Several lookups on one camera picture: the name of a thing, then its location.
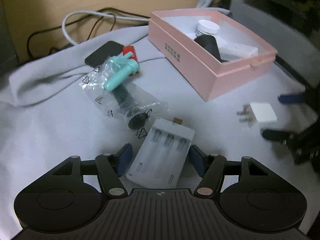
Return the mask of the red box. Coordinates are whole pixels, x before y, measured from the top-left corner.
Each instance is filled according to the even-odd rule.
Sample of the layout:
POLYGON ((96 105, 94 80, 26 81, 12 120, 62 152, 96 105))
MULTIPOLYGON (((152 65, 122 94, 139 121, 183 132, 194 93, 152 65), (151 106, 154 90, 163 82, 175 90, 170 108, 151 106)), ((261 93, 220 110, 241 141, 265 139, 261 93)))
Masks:
POLYGON ((121 69, 122 76, 129 77, 139 73, 139 63, 134 46, 125 46, 123 48, 123 68, 121 69))

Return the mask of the grey cloth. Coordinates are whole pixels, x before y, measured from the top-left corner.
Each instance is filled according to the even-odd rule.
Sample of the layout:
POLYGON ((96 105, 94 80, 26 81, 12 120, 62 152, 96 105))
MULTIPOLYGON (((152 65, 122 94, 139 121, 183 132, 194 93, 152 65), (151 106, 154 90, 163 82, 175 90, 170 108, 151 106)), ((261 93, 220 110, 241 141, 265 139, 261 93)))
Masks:
POLYGON ((300 229, 308 231, 319 212, 319 176, 309 163, 295 165, 285 146, 264 140, 259 128, 237 116, 248 103, 268 102, 278 118, 275 128, 304 129, 313 122, 313 112, 278 101, 280 94, 300 92, 303 86, 273 66, 268 74, 206 102, 149 42, 144 26, 106 33, 1 78, 1 239, 21 230, 13 208, 16 195, 61 161, 115 153, 126 143, 139 150, 142 140, 122 120, 103 115, 79 85, 91 71, 85 58, 107 41, 134 45, 141 68, 134 82, 168 104, 162 118, 180 118, 195 131, 193 142, 201 150, 230 160, 252 156, 299 189, 308 202, 300 229))

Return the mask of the white jar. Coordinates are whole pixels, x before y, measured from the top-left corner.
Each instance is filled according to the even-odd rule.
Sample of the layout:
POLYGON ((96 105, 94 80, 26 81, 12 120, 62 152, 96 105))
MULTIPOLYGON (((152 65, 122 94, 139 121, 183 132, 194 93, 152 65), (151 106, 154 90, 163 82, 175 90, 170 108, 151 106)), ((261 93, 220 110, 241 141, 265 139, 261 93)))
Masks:
POLYGON ((219 32, 219 30, 220 26, 215 22, 209 20, 199 20, 196 26, 195 35, 196 37, 199 37, 201 35, 214 36, 219 32))

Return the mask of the black square pad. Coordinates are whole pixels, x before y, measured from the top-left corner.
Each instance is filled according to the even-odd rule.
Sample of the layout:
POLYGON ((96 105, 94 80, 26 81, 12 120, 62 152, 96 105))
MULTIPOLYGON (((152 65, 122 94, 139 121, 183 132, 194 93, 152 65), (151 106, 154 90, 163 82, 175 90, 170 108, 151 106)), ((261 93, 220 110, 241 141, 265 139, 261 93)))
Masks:
POLYGON ((118 42, 108 41, 86 57, 85 64, 93 68, 98 67, 109 57, 121 54, 123 47, 124 46, 118 42))

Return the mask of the black object in box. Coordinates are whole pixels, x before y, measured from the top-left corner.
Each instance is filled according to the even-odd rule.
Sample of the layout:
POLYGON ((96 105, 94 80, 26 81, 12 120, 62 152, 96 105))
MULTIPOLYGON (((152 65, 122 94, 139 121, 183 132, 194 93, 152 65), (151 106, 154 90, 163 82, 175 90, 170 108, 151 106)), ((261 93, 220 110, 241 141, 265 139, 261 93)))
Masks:
POLYGON ((208 53, 210 53, 213 57, 215 57, 219 62, 223 62, 214 36, 201 35, 195 38, 194 41, 202 48, 204 48, 208 53))

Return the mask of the clear plastic bag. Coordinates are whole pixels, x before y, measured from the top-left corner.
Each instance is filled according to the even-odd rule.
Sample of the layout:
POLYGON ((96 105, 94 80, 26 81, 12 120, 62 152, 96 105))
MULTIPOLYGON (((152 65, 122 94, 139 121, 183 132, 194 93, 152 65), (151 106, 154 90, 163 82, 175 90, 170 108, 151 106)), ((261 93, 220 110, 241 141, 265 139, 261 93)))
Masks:
POLYGON ((134 84, 133 76, 113 91, 105 91, 104 63, 82 78, 80 88, 103 115, 121 120, 131 131, 149 130, 157 115, 168 111, 168 104, 134 84))

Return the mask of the white battery case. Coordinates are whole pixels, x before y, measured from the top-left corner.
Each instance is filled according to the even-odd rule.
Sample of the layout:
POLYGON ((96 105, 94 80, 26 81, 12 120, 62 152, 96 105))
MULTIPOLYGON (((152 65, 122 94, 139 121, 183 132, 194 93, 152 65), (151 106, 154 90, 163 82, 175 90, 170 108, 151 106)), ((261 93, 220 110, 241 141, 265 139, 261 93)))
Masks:
POLYGON ((148 189, 173 189, 181 175, 195 131, 158 118, 126 173, 148 189))

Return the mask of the white power adapter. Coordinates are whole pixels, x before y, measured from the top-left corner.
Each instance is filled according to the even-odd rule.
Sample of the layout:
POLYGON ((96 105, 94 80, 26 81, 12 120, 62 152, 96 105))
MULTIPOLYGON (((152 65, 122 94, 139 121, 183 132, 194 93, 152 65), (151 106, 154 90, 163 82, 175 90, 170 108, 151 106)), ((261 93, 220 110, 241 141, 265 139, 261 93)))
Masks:
POLYGON ((268 102, 251 102, 236 114, 241 117, 239 121, 247 123, 249 127, 277 122, 276 113, 268 102))

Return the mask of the pink cardboard box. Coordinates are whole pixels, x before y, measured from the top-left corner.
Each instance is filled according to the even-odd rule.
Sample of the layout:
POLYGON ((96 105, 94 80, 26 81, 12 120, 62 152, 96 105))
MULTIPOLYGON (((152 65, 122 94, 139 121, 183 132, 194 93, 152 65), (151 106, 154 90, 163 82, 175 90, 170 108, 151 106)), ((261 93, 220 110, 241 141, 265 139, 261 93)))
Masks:
POLYGON ((277 54, 277 50, 257 34, 225 14, 210 9, 152 12, 149 40, 205 101, 265 75, 277 54), (223 40, 256 47, 257 55, 220 62, 195 42, 199 20, 210 20, 218 24, 218 35, 223 40))

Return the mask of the teal plastic tool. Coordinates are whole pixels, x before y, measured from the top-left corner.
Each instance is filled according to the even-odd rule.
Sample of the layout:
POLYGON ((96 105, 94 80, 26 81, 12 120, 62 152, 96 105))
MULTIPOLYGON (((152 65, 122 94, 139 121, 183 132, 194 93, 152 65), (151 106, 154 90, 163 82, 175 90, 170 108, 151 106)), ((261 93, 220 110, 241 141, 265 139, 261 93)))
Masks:
POLYGON ((133 59, 133 52, 125 55, 112 56, 104 63, 107 78, 103 89, 111 92, 121 85, 131 74, 139 71, 139 64, 133 59))

